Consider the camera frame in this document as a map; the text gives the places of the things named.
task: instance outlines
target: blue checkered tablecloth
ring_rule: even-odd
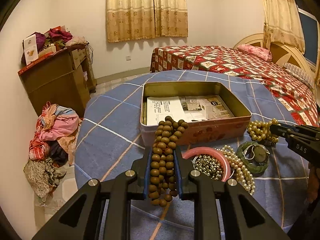
[[[266,122],[276,118],[283,123],[295,124],[287,109],[257,80],[204,71],[150,73],[88,102],[75,158],[78,188],[91,178],[101,181],[114,179],[130,169],[134,160],[142,157],[144,145],[139,124],[142,86],[147,82],[174,80],[221,82],[248,107],[252,112],[252,120]],[[191,147],[222,147],[227,144],[236,150],[241,143],[249,140],[250,137],[245,133],[243,137]],[[187,146],[181,147],[182,152],[186,149]],[[308,163],[289,150],[283,138],[269,150],[270,164],[255,179],[254,198],[284,231],[288,231],[306,204]],[[181,201],[176,197],[165,209],[152,206],[150,200],[131,201],[131,204],[132,240],[193,239],[193,202]],[[221,214],[219,217],[224,239]]]

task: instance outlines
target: red checkered bedspread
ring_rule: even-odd
[[[297,124],[317,126],[316,101],[310,89],[280,66],[254,55],[219,46],[156,48],[151,72],[203,70],[257,79],[287,108]]]

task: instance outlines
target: pearl necklace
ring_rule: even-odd
[[[253,195],[256,188],[253,175],[248,171],[233,149],[229,145],[225,145],[222,149],[216,150],[221,151],[228,160],[230,166],[234,168],[236,172],[236,181],[240,182],[242,187],[244,187],[250,195]]]

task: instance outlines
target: metal tin box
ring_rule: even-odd
[[[143,87],[140,129],[145,146],[152,146],[157,125],[147,126],[147,98],[176,96],[219,95],[235,117],[200,122],[189,122],[189,128],[179,139],[178,145],[195,144],[242,136],[251,119],[248,108],[219,82],[172,81],[152,82]]]

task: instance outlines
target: paper booklet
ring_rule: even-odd
[[[220,96],[147,98],[147,125],[157,125],[166,116],[186,122],[234,117]]]

